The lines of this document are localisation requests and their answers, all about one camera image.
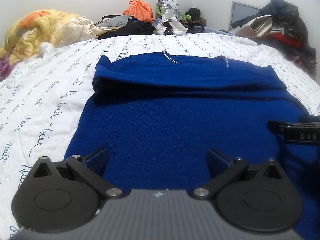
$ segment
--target bed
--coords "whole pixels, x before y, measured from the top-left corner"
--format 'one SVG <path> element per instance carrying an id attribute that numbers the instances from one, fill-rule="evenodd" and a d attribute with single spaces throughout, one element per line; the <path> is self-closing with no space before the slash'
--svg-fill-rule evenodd
<path id="1" fill-rule="evenodd" d="M 271 65 L 288 92 L 311 115 L 320 115 L 320 86 L 277 50 L 246 38 L 214 33 L 123 36 L 61 49 L 43 43 L 40 56 L 18 63 L 0 82 L 0 239 L 18 231 L 11 201 L 35 161 L 43 155 L 63 160 L 85 103 L 94 93 L 92 79 L 101 55 L 114 62 L 161 51 Z"/>

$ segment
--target triangular cutout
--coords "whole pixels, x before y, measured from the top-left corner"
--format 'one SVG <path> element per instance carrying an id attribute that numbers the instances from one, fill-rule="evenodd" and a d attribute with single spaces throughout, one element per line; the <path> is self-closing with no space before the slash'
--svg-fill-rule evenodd
<path id="1" fill-rule="evenodd" d="M 273 178 L 273 179 L 282 179 L 278 169 L 273 166 L 273 165 L 270 165 L 266 172 L 264 173 L 263 175 L 264 177 L 268 177 L 268 178 Z"/>
<path id="2" fill-rule="evenodd" d="M 46 163 L 41 163 L 39 168 L 37 169 L 37 171 L 33 175 L 33 177 L 39 178 L 39 177 L 45 177 L 45 176 L 50 176 L 50 175 L 52 175 L 52 174 L 49 170 L 48 165 Z"/>

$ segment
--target floral pillow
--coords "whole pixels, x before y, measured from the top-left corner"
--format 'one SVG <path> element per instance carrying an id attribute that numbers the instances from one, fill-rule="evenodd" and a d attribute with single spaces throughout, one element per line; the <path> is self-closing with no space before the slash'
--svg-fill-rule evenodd
<path id="1" fill-rule="evenodd" d="M 171 10 L 174 11 L 174 15 L 178 20 L 182 19 L 182 14 L 179 9 L 177 0 L 158 0 L 158 4 L 161 9 L 161 13 L 167 13 Z"/>

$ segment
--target blue cloth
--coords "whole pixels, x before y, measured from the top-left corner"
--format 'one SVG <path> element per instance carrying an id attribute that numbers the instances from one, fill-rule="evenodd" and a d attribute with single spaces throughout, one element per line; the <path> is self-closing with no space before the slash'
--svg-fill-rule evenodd
<path id="1" fill-rule="evenodd" d="M 285 145 L 270 120 L 308 114 L 271 66 L 228 59 L 149 53 L 111 63 L 102 56 L 90 97 L 65 158 L 105 146 L 103 178 L 129 188 L 192 190 L 211 178 L 210 147 L 251 163 L 276 158 L 304 200 L 296 230 L 320 234 L 317 147 Z"/>

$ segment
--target orange plastic bag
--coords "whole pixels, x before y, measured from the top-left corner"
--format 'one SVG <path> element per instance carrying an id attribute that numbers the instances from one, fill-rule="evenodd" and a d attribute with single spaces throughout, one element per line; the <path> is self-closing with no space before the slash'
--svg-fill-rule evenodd
<path id="1" fill-rule="evenodd" d="M 153 13 L 150 5 L 141 0 L 133 0 L 129 3 L 131 5 L 122 14 L 134 16 L 139 21 L 153 22 Z"/>

